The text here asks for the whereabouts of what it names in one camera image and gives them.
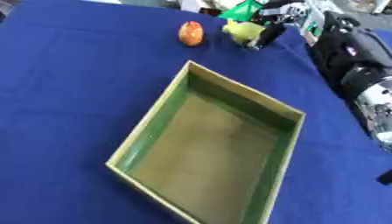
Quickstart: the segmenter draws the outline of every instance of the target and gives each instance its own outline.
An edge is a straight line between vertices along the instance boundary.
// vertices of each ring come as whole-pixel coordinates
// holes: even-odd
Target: green object
[[[316,24],[316,22],[311,22],[308,25],[307,30],[315,37],[318,37],[321,33],[321,30],[319,29],[319,26]]]
[[[267,223],[304,118],[188,62],[107,166],[190,223]]]
[[[225,10],[219,15],[220,18],[232,18],[237,21],[250,21],[252,15],[263,5],[256,0],[246,0],[237,4],[233,9]]]

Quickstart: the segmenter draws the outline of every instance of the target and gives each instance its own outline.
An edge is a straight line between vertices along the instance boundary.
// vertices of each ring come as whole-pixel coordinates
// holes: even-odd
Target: table
[[[185,47],[177,29],[204,25]],[[30,0],[0,26],[0,223],[180,223],[104,162],[187,60],[307,113],[269,223],[389,223],[392,165],[289,29],[260,52],[179,10]],[[391,32],[380,31],[391,43]]]

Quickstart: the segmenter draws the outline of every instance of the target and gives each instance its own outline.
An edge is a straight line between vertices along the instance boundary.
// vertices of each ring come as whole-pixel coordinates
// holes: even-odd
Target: square tray
[[[191,223],[266,223],[304,119],[188,61],[106,165]]]

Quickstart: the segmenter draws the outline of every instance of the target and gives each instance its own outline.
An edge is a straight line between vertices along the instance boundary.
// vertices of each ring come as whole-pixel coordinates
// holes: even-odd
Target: orange fruit
[[[186,22],[179,28],[178,37],[186,46],[196,46],[203,40],[203,28],[198,22]]]

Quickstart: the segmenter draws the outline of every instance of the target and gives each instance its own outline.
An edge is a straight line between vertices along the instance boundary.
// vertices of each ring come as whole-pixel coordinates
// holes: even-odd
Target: white object
[[[181,0],[179,1],[182,11],[199,13],[201,9],[213,9],[214,7],[203,0]]]
[[[7,3],[5,1],[0,0],[0,11],[5,15],[8,16],[12,11],[13,5],[11,3]]]
[[[387,7],[388,3],[389,0],[374,0],[373,13],[374,14],[382,13],[385,7]]]
[[[119,0],[84,0],[84,1],[103,3],[103,4],[121,4]]]

